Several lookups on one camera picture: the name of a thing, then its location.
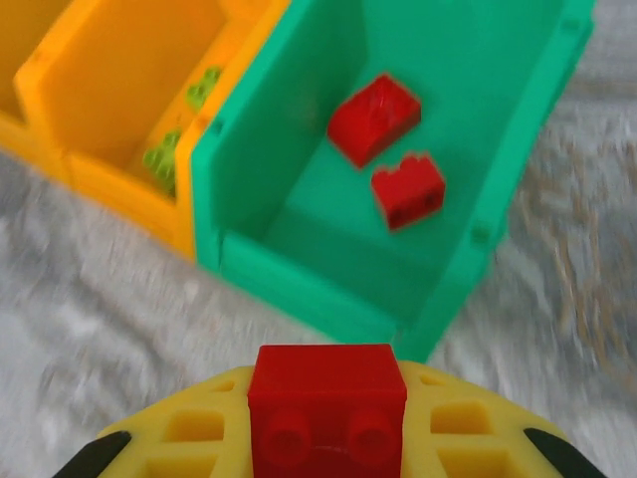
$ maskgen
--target yellow plastic part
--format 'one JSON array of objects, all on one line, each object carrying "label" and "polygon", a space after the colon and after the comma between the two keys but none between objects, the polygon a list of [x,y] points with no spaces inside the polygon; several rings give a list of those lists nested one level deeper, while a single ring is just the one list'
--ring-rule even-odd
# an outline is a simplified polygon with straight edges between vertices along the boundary
[{"label": "yellow plastic part", "polygon": [[252,370],[217,375],[104,430],[133,438],[100,478],[251,477]]},{"label": "yellow plastic part", "polygon": [[[290,0],[74,0],[16,76],[71,184],[194,259],[190,154]],[[223,70],[199,114],[188,88]],[[176,196],[143,166],[172,130]]]},{"label": "yellow plastic part", "polygon": [[[253,367],[213,377],[110,426],[132,440],[101,478],[251,478]],[[553,424],[499,395],[403,361],[402,478],[561,478],[524,435]]]},{"label": "yellow plastic part", "polygon": [[27,126],[13,79],[49,27],[71,0],[0,2],[0,149],[22,157],[44,173],[68,183],[66,168],[46,158]]}]

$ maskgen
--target lego stud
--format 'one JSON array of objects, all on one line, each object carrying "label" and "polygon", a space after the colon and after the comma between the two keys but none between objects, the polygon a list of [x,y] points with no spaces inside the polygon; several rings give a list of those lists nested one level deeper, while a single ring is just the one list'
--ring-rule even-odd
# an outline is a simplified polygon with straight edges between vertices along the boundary
[{"label": "lego stud", "polygon": [[359,410],[349,420],[347,449],[353,461],[363,466],[380,466],[398,450],[398,438],[381,410]]},{"label": "lego stud", "polygon": [[195,85],[188,88],[186,92],[186,102],[196,111],[199,112],[206,100],[215,88],[215,85],[221,77],[221,68],[210,67],[204,74],[203,78]]},{"label": "lego stud", "polygon": [[146,167],[155,169],[161,162],[162,157],[163,153],[160,150],[152,149],[143,156],[143,163]]},{"label": "lego stud", "polygon": [[166,147],[174,148],[177,146],[177,143],[179,143],[180,139],[181,139],[180,130],[168,132],[163,139],[163,145]]},{"label": "lego stud", "polygon": [[293,468],[310,455],[310,425],[298,410],[279,410],[261,435],[261,454],[276,466]]},{"label": "lego stud", "polygon": [[167,181],[174,175],[174,168],[171,164],[159,164],[155,174],[157,174],[159,179]]}]

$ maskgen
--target green plastic bin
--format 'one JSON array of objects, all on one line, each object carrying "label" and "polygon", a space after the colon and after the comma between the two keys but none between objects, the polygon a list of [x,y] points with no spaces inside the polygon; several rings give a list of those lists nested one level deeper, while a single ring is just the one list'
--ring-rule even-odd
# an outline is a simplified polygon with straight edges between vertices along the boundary
[{"label": "green plastic bin", "polygon": [[[197,258],[349,343],[424,360],[485,273],[593,0],[294,0],[192,157]],[[326,138],[388,72],[423,121],[362,171]],[[431,151],[441,212],[390,233],[370,177]]]}]

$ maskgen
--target toy brick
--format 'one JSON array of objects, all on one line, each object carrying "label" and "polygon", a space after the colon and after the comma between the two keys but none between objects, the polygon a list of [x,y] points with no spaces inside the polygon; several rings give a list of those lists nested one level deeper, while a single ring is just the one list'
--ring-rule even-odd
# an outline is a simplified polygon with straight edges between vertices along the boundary
[{"label": "toy brick", "polygon": [[217,85],[220,76],[221,69],[219,67],[211,67],[206,70],[199,83],[188,89],[186,92],[186,102],[194,111],[201,111],[212,90],[215,88],[215,85]]},{"label": "toy brick", "polygon": [[445,179],[429,154],[408,154],[395,170],[377,169],[371,186],[390,230],[432,214],[445,199]]},{"label": "toy brick", "polygon": [[336,110],[327,135],[356,167],[364,167],[420,118],[418,99],[381,75]]},{"label": "toy brick", "polygon": [[406,397],[388,345],[261,347],[248,390],[255,478],[398,478]]},{"label": "toy brick", "polygon": [[180,139],[181,131],[171,131],[160,146],[149,150],[143,157],[144,165],[171,196],[175,195],[175,148]]}]

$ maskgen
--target yellow plastic bin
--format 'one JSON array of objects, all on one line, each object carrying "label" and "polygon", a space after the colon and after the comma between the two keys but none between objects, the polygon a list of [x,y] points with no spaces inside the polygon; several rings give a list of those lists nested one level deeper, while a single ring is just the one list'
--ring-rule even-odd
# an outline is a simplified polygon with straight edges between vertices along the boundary
[{"label": "yellow plastic bin", "polygon": [[[290,0],[75,0],[16,76],[72,187],[194,258],[190,154]],[[190,87],[221,76],[197,111]],[[171,131],[176,194],[143,165]]]},{"label": "yellow plastic bin", "polygon": [[34,140],[13,78],[71,0],[0,0],[0,149],[16,154],[56,179],[68,182],[59,161],[47,159]]}]

